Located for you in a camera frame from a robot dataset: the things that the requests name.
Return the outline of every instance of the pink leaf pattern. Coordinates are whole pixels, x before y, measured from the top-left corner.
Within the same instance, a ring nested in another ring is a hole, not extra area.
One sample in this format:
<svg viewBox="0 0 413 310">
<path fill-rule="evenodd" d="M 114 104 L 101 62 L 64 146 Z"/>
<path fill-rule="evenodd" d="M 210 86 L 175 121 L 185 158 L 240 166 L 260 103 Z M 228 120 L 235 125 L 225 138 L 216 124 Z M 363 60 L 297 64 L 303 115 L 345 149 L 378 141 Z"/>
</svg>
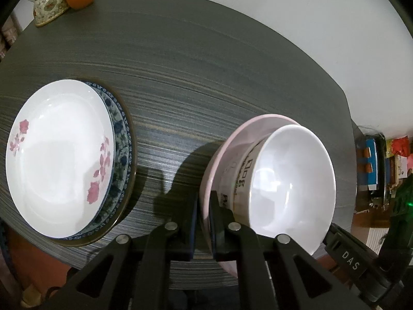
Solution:
<svg viewBox="0 0 413 310">
<path fill-rule="evenodd" d="M 87 201 L 92 204 L 98 200 L 99 196 L 99 182 L 90 182 L 90 188 L 88 190 Z"/>
<path fill-rule="evenodd" d="M 13 152 L 13 156 L 16 156 L 16 153 L 20 150 L 19 143 L 24 141 L 24 136 L 20 137 L 20 135 L 26 134 L 28 130 L 28 121 L 23 120 L 19 122 L 19 130 L 20 132 L 16 134 L 14 137 L 14 141 L 10 142 L 10 151 Z"/>
<path fill-rule="evenodd" d="M 87 197 L 87 202 L 89 204 L 93 204 L 98 200 L 99 197 L 99 185 L 103 180 L 105 179 L 106 175 L 106 167 L 110 166 L 110 151 L 107 151 L 106 145 L 109 145 L 109 139 L 105 136 L 105 141 L 100 145 L 100 158 L 99 158 L 99 164 L 100 168 L 98 170 L 95 170 L 93 173 L 93 177 L 96 178 L 100 175 L 100 180 L 98 179 L 97 181 L 90 182 L 90 188 L 88 190 L 88 197 Z"/>
</svg>

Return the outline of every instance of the stack of bowls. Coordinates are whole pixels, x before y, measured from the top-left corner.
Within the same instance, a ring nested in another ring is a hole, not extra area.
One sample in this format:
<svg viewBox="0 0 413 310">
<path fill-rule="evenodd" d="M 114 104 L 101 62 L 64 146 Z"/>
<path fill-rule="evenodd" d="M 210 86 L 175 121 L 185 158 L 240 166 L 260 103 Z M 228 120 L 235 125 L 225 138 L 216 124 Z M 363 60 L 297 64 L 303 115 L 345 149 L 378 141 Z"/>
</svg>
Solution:
<svg viewBox="0 0 413 310">
<path fill-rule="evenodd" d="M 324 239 L 335 208 L 335 176 L 319 138 L 294 120 L 261 115 L 237 128 L 212 157 L 200 187 L 210 244 L 209 197 L 257 234 L 288 234 L 309 254 Z M 236 262 L 220 262 L 237 276 Z"/>
<path fill-rule="evenodd" d="M 136 171 L 133 124 L 101 83 L 58 80 L 20 109 L 6 151 L 7 183 L 25 221 L 52 241 L 80 246 L 119 220 Z"/>
</svg>

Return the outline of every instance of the metal screw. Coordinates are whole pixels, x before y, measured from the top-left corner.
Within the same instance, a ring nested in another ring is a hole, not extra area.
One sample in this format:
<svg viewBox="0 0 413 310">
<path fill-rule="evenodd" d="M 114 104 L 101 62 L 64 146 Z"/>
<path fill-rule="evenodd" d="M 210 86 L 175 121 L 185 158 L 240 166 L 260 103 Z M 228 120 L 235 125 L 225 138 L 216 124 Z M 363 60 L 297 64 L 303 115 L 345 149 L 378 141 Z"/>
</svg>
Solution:
<svg viewBox="0 0 413 310">
<path fill-rule="evenodd" d="M 280 242 L 280 243 L 287 244 L 287 243 L 290 242 L 291 238 L 290 238 L 288 235 L 286 235 L 286 234 L 280 234 L 280 235 L 277 237 L 277 240 L 278 240 L 278 242 Z"/>
<path fill-rule="evenodd" d="M 167 223 L 165 224 L 165 228 L 166 228 L 168 231 L 173 231 L 173 230 L 176 230 L 176 229 L 178 228 L 178 224 L 175 223 L 174 221 L 170 221 L 170 222 L 167 222 Z"/>
<path fill-rule="evenodd" d="M 121 234 L 116 237 L 116 242 L 118 244 L 123 245 L 124 243 L 127 243 L 129 241 L 129 237 L 126 234 Z"/>
<path fill-rule="evenodd" d="M 232 223 L 228 224 L 228 228 L 231 231 L 239 231 L 241 229 L 241 225 L 237 223 L 236 221 L 233 221 Z"/>
</svg>

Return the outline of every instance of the blue and white patterned plate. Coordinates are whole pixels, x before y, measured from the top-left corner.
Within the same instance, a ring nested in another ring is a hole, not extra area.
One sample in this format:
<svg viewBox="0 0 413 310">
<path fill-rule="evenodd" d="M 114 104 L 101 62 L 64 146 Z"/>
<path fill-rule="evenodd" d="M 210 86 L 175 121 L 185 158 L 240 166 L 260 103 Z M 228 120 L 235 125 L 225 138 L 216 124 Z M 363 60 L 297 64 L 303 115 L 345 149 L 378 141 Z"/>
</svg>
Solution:
<svg viewBox="0 0 413 310">
<path fill-rule="evenodd" d="M 100 95 L 112 118 L 116 143 L 115 165 L 109 193 L 96 218 L 74 236 L 62 240 L 78 240 L 90 236 L 104 227 L 121 204 L 131 174 L 132 139 L 129 124 L 122 106 L 113 94 L 103 86 L 95 84 L 94 82 L 84 81 L 84 83 L 92 87 Z"/>
</svg>

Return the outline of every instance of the dark wood grain table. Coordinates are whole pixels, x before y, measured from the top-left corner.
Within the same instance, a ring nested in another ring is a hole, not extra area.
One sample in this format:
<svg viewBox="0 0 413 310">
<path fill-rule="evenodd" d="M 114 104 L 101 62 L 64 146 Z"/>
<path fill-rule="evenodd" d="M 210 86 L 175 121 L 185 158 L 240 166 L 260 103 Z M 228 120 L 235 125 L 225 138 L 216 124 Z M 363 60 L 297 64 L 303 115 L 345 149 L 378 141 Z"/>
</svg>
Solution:
<svg viewBox="0 0 413 310">
<path fill-rule="evenodd" d="M 31 229 L 11 199 L 5 172 L 9 131 L 40 87 L 99 78 L 122 96 L 138 147 L 138 195 L 103 239 L 67 248 Z M 116 235 L 147 234 L 199 188 L 218 146 L 243 122 L 277 113 L 311 129 L 334 166 L 333 221 L 349 230 L 356 156 L 346 97 L 298 47 L 263 24 L 207 0 L 95 0 L 50 24 L 30 24 L 0 63 L 0 217 L 45 252 L 81 268 Z M 171 288 L 234 285 L 198 230 L 193 262 L 173 262 Z M 315 256 L 322 254 L 320 248 Z"/>
</svg>

